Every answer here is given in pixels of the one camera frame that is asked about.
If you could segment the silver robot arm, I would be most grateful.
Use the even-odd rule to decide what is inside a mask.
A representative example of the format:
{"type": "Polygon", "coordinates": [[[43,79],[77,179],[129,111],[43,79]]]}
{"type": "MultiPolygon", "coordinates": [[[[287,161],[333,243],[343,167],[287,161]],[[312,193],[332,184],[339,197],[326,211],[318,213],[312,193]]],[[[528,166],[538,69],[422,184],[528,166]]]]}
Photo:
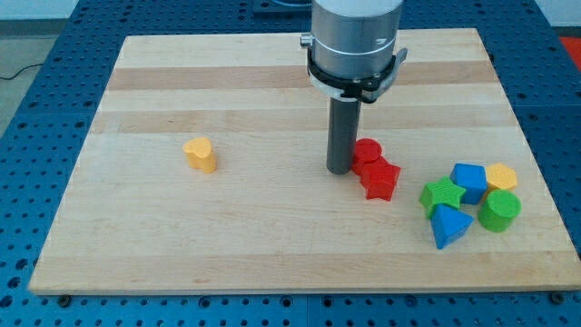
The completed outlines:
{"type": "Polygon", "coordinates": [[[311,83],[342,102],[372,104],[394,84],[408,50],[394,51],[402,0],[313,0],[300,37],[311,83]]]}

